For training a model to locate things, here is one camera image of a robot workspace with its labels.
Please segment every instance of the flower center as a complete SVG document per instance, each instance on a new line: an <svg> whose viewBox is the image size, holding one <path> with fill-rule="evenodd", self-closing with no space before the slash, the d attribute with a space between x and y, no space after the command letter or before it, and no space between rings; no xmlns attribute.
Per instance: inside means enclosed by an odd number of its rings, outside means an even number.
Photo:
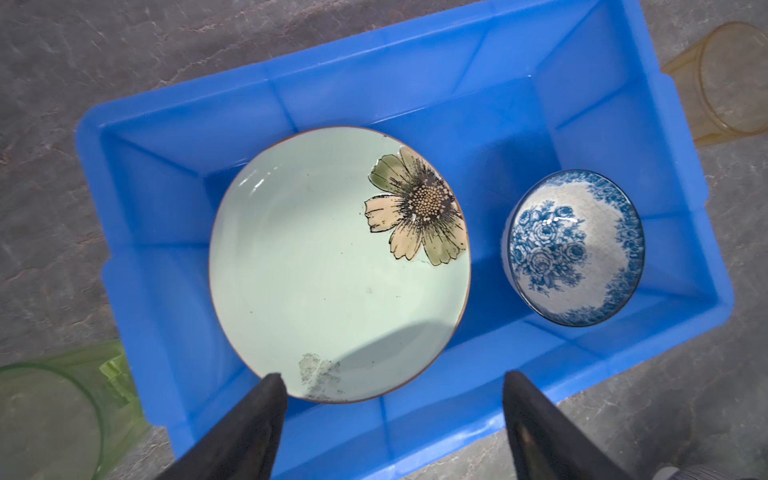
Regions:
<svg viewBox="0 0 768 480"><path fill-rule="evenodd" d="M419 185L408 198L408 207L421 221L429 222L445 212L451 202L451 192L440 183Z"/></svg>

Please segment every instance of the bowl rim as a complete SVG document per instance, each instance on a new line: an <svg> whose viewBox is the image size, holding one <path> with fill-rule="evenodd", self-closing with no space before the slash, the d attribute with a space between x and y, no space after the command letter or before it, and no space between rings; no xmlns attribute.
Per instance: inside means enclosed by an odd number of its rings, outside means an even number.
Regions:
<svg viewBox="0 0 768 480"><path fill-rule="evenodd" d="M223 325L221 325L221 319L219 317L219 312L218 312L218 309L216 308L216 301L214 300L214 291L213 291L213 284L212 284L213 282L212 282L212 280L210 278L211 270L212 270L211 267L213 265L213 262L211 261L210 251L212 250L212 246L213 246L214 231L216 231L218 223L222 221L221 218L220 218L220 212L221 212L222 206L227 201L227 197L229 197L231 192L234 191L234 189L235 189L234 185L238 183L237 179L240 177L242 172L246 169L246 167L251 162L256 160L265 151L268 151L270 148L275 147L275 146L277 146L279 144L282 144L284 141L291 140L294 137L298 137L299 135L303 135L303 134L306 134L306 133L309 133L309 132L312 132L312 131L329 130L329 129L332 129L332 128L354 128L354 129L357 129L357 130L370 131L370 132L373 132L375 134L379 134L379 135L383 135L383 136L385 136L387 138L391 138L394 141L398 142L401 146L408 147L411 150L413 150L414 152L416 152L416 154L418 154L445 181L445 185L448 187L448 189L453 194L453 197L456 200L456 206L458 208L459 213L462 215L462 219L464 219L464 228L466 229L466 233L467 233L466 234L466 236L467 236L467 250L465 252L465 255L467 256L467 261L469 262L469 272L468 272L468 276L467 276L467 286L465 288L465 293L464 293L464 303L462 304L461 311L458 313L458 316L456 317L456 321L455 321L455 324L453 326L453 331L451 331L451 335L448 336L448 339L445 341L445 345L443 345L442 348L435 354L435 356L428 363L426 363L426 365L424 365L424 367L421 370L419 370L416 374L414 374L413 376L408 378L406 381L398 384L397 386L394 386L391 389L386 390L385 392L377 393L374 396L368 396L368 397L365 397L363 399L356 399L356 400L313 399L313 398L308 398L308 397L305 397L305 396L292 395L290 392L288 392L288 396L293 397L294 399L305 400L307 402L318 403L318 404L323 404L323 405L348 405L348 404L353 404L353 403L367 402L369 400L378 399L380 397L383 397L384 395L387 395L387 394L389 394L391 392L394 392L397 389L401 389L403 386L408 385L410 382L412 382L413 380L418 378L421 374L423 374L430 366L432 366L432 364L443 354L445 349L448 347L448 344L451 342L451 340L453 339L453 336L456 334L456 330L458 329L459 324L462 322L462 319L464 318L464 313L465 313L465 311L467 309L467 302L469 300L469 291L471 289L470 287L472 286L472 255L471 255L472 248L470 247L470 242L469 242L469 228L467 226L467 219L466 219L466 216L464 215L464 210L462 210L462 205L459 203L458 198L456 197L456 193L454 192L453 188L451 188L451 185L448 183L448 181L445 179L445 177L443 177L443 175L440 173L440 170L438 170L435 167L435 165L432 164L432 162L428 161L426 159L426 157L424 157L424 155L421 155L415 148L411 147L406 142L401 141L400 139L393 137L392 135L386 134L386 133L384 133L382 131L374 130L372 128L358 127L358 126L355 126L355 125L326 125L324 127L308 128L306 130L299 131L299 132L296 132L294 134L291 134L291 135L283 138L282 140L279 140L279 141L271 144L269 147L266 147L266 148L262 149L259 153L257 153L253 158L251 158L249 161L247 161L243 165L243 168L240 170L240 172L237 173L235 178L230 183L229 187L227 187L227 191L224 193L224 196L221 198L221 202L219 203L219 206L216 209L216 216L214 218L214 225L211 228L210 238L208 240L208 290L210 291L211 303L214 305L214 312L216 313L216 319L218 320L219 326L221 327L221 329L224 332L224 336L227 338L227 342L232 347L232 350L234 350L234 352L240 358L240 361L242 361L243 364L251 372L253 372L254 375L259 377L259 381L261 381L261 379L263 379L265 375L262 375L262 374L258 373L255 369L253 369L248 364L248 362L245 361L245 359L243 359L243 357L240 355L240 352L237 351L237 348L235 347L235 345L233 345L232 342L230 341L230 337L227 335L227 331L224 330Z"/></svg>
<svg viewBox="0 0 768 480"><path fill-rule="evenodd" d="M518 282L517 277L513 274L512 268L511 268L511 265L510 265L511 258L510 258L510 255L509 255L509 236L510 236L510 233L511 233L512 224L514 222L514 219L517 216L517 214L518 214L520 208L522 207L523 203L528 199L528 197L531 196L531 194L533 194L536 190L538 190L538 188L544 182L546 182L550 178L557 177L557 176L560 176L562 174L566 174L566 173L569 173L569 172L586 172L586 173L589 173L589 174L594 174L594 175L599 176L600 178L603 178L604 180L607 180L611 185L616 187L616 189L619 191L619 193L621 193L621 195L624 196L624 199L629 204L629 206L631 208L631 211L637 217L637 222L638 222L638 225L640 226L640 238L643 240L643 253L642 253L642 257L640 258L640 262L641 262L640 274L637 275L637 278L635 279L633 285L631 286L629 295L627 295L627 297L620 304L618 304L616 306L616 308L614 308L614 310L610 314L606 315L601 320L599 320L597 322L590 323L588 325L568 325L567 323L558 322L557 320L552 319L547 313L542 312L541 309L537 308L537 306L534 305L532 301L530 301L530 299L528 298L528 294L525 293L524 290L520 287L520 283ZM599 174L596 171L587 170L587 169L584 169L584 168L569 168L567 170L556 171L556 172L554 172L552 174L549 174L546 177L542 178L538 182L536 182L533 185L533 187L529 188L525 192L525 194L520 198L520 200L515 205L515 208L512 209L511 214L509 214L509 217L507 217L507 222L506 222L506 224L504 226L504 234L502 235L502 266L504 267L504 273L507 276L507 280L512 285L512 288L515 289L515 292L520 296L520 298L522 298L523 301L529 307L531 307L531 309L534 312L536 312L538 315L540 315L541 317L543 317L547 321L550 321L550 322L555 323L557 325L567 326L567 327L570 327L570 328L586 328L586 327L590 327L590 326L599 325L600 323L603 323L606 320L609 320L610 318L615 316L617 313L619 313L627 305L627 303L630 301L630 299L634 296L635 292L637 292L637 288L640 286L640 281L643 278L643 273L645 272L645 250L646 250L646 241L645 241L645 230L643 228L643 221L642 221L642 218L641 218L640 214L637 212L637 208L635 208L634 203L632 202L632 199L629 198L627 193L624 192L621 189L621 187L616 185L616 183L614 181L612 181L610 178L606 177L603 174Z"/></svg>

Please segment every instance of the plate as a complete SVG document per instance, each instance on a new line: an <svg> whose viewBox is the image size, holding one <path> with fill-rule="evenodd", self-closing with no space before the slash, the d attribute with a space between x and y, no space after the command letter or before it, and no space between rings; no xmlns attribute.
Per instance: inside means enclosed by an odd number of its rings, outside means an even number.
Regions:
<svg viewBox="0 0 768 480"><path fill-rule="evenodd" d="M565 326L616 314L643 273L645 237L629 197L588 170L565 170L533 186L507 220L504 269L525 302Z"/></svg>
<svg viewBox="0 0 768 480"><path fill-rule="evenodd" d="M259 154L224 196L210 242L232 347L314 402L371 399L415 378L450 340L469 278L448 184L407 145L357 127Z"/></svg>

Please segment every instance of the blue floral pattern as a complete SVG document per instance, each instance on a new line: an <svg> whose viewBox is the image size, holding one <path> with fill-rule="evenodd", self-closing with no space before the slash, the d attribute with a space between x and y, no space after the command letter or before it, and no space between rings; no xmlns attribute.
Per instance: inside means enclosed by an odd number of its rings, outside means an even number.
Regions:
<svg viewBox="0 0 768 480"><path fill-rule="evenodd" d="M582 222L574 218L573 208L554 208L549 200L520 214L509 253L515 272L530 277L529 289L549 296L549 290L578 285L583 276L574 267L588 258Z"/></svg>
<svg viewBox="0 0 768 480"><path fill-rule="evenodd" d="M549 312L541 307L535 310L561 325L590 326L613 316L632 297L643 271L645 238L640 218L627 196L601 175L586 170L567 170L543 180L538 186L573 183L588 184L588 191L595 200L605 202L621 212L621 218L616 224L615 240L627 257L627 266L619 269L608 282L604 302L599 307L583 306L564 313ZM543 220L546 215L550 215L549 221ZM509 237L509 261L515 278L521 274L530 276L528 288L547 296L552 290L563 291L561 285L578 285L583 276L574 267L585 265L589 258L584 248L585 235L578 229L582 221L573 218L570 207L554 208L551 201L520 214Z"/></svg>

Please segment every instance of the dishware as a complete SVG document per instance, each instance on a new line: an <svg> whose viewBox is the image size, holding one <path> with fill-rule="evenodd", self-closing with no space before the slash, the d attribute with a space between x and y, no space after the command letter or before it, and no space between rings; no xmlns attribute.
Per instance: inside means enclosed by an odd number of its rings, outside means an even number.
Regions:
<svg viewBox="0 0 768 480"><path fill-rule="evenodd" d="M698 147L768 131L768 36L729 22L662 69L680 95Z"/></svg>
<svg viewBox="0 0 768 480"><path fill-rule="evenodd" d="M0 367L0 478L105 478L148 429L118 341Z"/></svg>
<svg viewBox="0 0 768 480"><path fill-rule="evenodd" d="M590 326L632 297L645 260L637 211L607 178L565 170L534 185L507 220L504 269L544 318Z"/></svg>
<svg viewBox="0 0 768 480"><path fill-rule="evenodd" d="M380 396L429 366L470 276L445 180L407 145L357 127L294 135L245 166L217 213L209 267L240 358L324 403Z"/></svg>

